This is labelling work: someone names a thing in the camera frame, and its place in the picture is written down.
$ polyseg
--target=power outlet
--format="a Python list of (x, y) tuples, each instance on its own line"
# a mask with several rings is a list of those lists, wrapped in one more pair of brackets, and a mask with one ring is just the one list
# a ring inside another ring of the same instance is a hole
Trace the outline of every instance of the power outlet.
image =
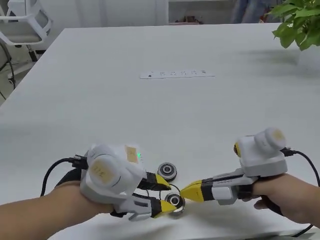
[(140, 75), (140, 79), (175, 79), (175, 78), (203, 78), (214, 77), (212, 72), (207, 70), (180, 70), (180, 71), (146, 71)]

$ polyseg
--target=hand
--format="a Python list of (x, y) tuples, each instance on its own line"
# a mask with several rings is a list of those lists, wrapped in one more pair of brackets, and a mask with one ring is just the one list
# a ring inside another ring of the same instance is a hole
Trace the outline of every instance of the hand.
[(70, 226), (83, 223), (98, 214), (111, 213), (114, 208), (111, 204), (92, 202), (80, 192), (79, 181), (69, 181), (57, 186), (48, 197), (52, 201), (61, 203), (61, 211), (69, 219)]
[[(268, 196), (280, 207), (285, 217), (296, 223), (305, 224), (313, 221), (314, 207), (318, 208), (319, 205), (320, 190), (294, 176), (283, 174), (272, 179), (257, 181), (253, 185), (253, 195)], [(254, 207), (258, 210), (267, 208), (262, 200), (258, 200)]]

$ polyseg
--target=green plant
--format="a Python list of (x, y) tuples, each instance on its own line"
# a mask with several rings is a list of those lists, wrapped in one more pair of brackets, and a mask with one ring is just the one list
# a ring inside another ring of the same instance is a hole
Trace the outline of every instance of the green plant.
[(320, 46), (320, 0), (286, 0), (269, 14), (284, 19), (273, 34), (285, 49), (294, 41), (301, 51)]

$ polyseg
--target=ball bearing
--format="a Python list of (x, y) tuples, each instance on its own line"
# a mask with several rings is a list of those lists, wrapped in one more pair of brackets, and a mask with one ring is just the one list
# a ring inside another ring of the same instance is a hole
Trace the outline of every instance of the ball bearing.
[(163, 177), (167, 182), (173, 181), (177, 176), (177, 168), (169, 162), (162, 163), (158, 167), (158, 174)]
[(169, 215), (177, 217), (184, 212), (186, 201), (178, 193), (170, 192), (165, 196), (164, 200), (176, 207), (176, 210), (169, 213)]

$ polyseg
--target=black wire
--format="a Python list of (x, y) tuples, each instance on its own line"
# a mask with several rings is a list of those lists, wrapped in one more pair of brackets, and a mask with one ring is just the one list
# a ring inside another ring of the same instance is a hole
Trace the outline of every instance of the black wire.
[(315, 165), (314, 165), (313, 162), (311, 161), (311, 159), (310, 159), (307, 155), (305, 155), (303, 152), (301, 152), (301, 151), (295, 151), (295, 150), (294, 150), (293, 153), (294, 153), (294, 154), (299, 154), (299, 155), (301, 155), (302, 157), (304, 157), (304, 158), (308, 161), (308, 163), (310, 164), (310, 166), (311, 166), (311, 168), (312, 168), (312, 170), (313, 170), (313, 172), (314, 172), (314, 174), (315, 174), (316, 183), (318, 184), (318, 187), (320, 187), (320, 177), (319, 177), (319, 173), (318, 173)]
[(14, 67), (12, 66), (11, 60), (9, 61), (10, 69), (11, 69), (11, 74), (12, 74), (12, 85), (13, 85), (13, 90), (16, 89), (16, 79), (15, 79), (15, 72), (14, 72)]
[[(295, 150), (294, 150), (294, 151), (293, 151), (293, 154), (299, 154), (299, 155), (301, 155), (302, 157), (304, 157), (304, 158), (308, 161), (308, 163), (310, 164), (310, 166), (311, 166), (311, 168), (312, 168), (312, 170), (313, 170), (313, 172), (314, 172), (314, 175), (315, 175), (315, 178), (316, 178), (316, 182), (317, 182), (317, 184), (318, 184), (318, 187), (320, 187), (320, 177), (319, 177), (319, 173), (318, 173), (315, 165), (314, 165), (313, 162), (311, 161), (311, 159), (310, 159), (306, 154), (304, 154), (304, 153), (301, 152), (301, 151), (295, 151)], [(313, 225), (310, 224), (310, 225), (309, 225), (308, 227), (306, 227), (304, 230), (302, 230), (302, 231), (296, 233), (295, 235), (293, 235), (292, 238), (300, 237), (302, 234), (305, 234), (307, 231), (309, 231), (312, 227), (313, 227)]]
[(7, 62), (9, 63), (10, 65), (10, 69), (11, 69), (11, 74), (12, 74), (12, 78), (11, 78), (11, 81), (12, 81), (12, 84), (13, 84), (13, 89), (16, 89), (16, 79), (15, 79), (15, 72), (14, 72), (14, 67), (12, 66), (12, 57), (10, 56), (10, 53), (8, 51), (8, 49), (3, 45), (3, 44), (0, 44), (3, 51), (4, 51), (4, 54), (6, 56), (6, 59), (7, 59)]
[(50, 175), (50, 173), (53, 171), (53, 169), (58, 166), (59, 164), (61, 163), (73, 163), (74, 162), (74, 158), (62, 158), (58, 161), (56, 161), (54, 164), (52, 164), (51, 167), (49, 167), (48, 171), (46, 172), (46, 174), (44, 175), (44, 178), (43, 178), (43, 182), (42, 182), (42, 190), (41, 190), (41, 195), (40, 197), (44, 196), (45, 195), (45, 192), (46, 192), (46, 187), (47, 187), (47, 181), (48, 181), (48, 177)]
[[(169, 183), (169, 185), (175, 187), (175, 188), (178, 190), (179, 194), (180, 194), (180, 189), (179, 189), (176, 185), (171, 184), (171, 183)], [(162, 192), (162, 191), (159, 191), (159, 199), (160, 199), (160, 200), (162, 200), (162, 199), (161, 199), (161, 192)]]
[(0, 95), (4, 98), (4, 100), (7, 100), (6, 97), (2, 94), (1, 91), (0, 91)]

